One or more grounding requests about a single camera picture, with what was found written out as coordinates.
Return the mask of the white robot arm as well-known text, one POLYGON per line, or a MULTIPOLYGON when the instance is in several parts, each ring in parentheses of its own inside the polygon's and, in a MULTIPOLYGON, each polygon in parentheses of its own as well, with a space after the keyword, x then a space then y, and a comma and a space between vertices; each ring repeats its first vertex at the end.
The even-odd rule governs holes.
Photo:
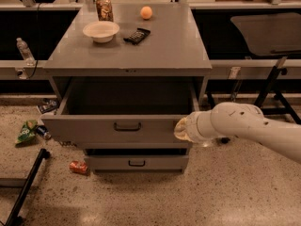
POLYGON ((267 119, 251 104, 221 103, 192 112, 177 122, 174 136, 193 143, 218 137, 248 139, 301 163, 301 125, 267 119))

